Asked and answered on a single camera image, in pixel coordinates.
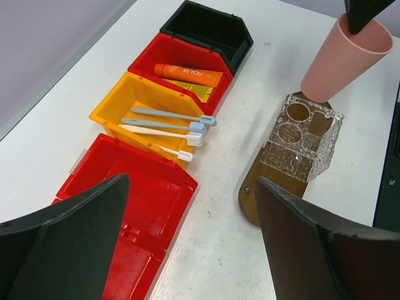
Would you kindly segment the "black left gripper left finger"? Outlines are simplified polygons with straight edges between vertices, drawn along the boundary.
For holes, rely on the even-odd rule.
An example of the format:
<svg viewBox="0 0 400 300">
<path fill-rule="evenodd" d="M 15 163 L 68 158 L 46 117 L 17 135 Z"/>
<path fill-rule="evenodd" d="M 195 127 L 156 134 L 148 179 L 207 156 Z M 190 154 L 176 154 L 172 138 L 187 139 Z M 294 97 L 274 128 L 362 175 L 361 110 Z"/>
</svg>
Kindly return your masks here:
<svg viewBox="0 0 400 300">
<path fill-rule="evenodd" d="M 1 223 L 1 299 L 101 299 L 129 188 L 117 174 Z"/>
</svg>

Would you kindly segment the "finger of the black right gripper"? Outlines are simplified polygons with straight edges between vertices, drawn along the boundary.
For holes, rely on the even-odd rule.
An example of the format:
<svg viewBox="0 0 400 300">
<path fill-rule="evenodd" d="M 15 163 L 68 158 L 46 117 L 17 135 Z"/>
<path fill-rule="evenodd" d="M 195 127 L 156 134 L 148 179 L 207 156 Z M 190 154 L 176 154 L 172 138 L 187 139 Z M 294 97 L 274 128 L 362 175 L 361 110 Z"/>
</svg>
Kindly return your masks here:
<svg viewBox="0 0 400 300">
<path fill-rule="evenodd" d="M 374 17 L 395 0 L 344 0 L 349 32 L 358 34 Z"/>
</svg>

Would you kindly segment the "clear textured glass holder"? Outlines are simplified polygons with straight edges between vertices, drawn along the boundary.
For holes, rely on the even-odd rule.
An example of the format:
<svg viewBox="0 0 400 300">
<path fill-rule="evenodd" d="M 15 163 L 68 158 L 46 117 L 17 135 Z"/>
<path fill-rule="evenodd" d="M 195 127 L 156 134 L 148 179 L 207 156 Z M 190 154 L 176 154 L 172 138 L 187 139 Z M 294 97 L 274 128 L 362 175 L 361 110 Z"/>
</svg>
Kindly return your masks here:
<svg viewBox="0 0 400 300">
<path fill-rule="evenodd" d="M 343 120 L 340 112 L 287 95 L 260 162 L 308 183 L 329 168 Z"/>
</svg>

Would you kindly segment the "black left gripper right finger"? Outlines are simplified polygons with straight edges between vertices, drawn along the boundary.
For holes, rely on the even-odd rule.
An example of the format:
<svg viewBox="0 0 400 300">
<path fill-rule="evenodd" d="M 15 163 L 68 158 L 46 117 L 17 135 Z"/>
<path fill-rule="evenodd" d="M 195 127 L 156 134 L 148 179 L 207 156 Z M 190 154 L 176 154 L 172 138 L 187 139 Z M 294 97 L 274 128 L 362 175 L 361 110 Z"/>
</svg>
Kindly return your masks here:
<svg viewBox="0 0 400 300">
<path fill-rule="evenodd" d="M 265 177 L 255 185 L 278 299 L 398 299 L 399 234 L 365 226 Z"/>
</svg>

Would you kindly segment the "pink cup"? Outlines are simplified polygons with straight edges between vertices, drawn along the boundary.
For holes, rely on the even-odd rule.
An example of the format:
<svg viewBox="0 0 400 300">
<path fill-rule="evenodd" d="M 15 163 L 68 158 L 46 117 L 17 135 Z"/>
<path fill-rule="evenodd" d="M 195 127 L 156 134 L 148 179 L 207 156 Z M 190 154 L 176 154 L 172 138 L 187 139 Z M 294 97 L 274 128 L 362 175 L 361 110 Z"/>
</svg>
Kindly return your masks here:
<svg viewBox="0 0 400 300">
<path fill-rule="evenodd" d="M 376 64 L 394 47 L 394 38 L 380 22 L 370 21 L 358 34 L 349 18 L 337 19 L 301 82 L 311 101 L 325 103 Z"/>
</svg>

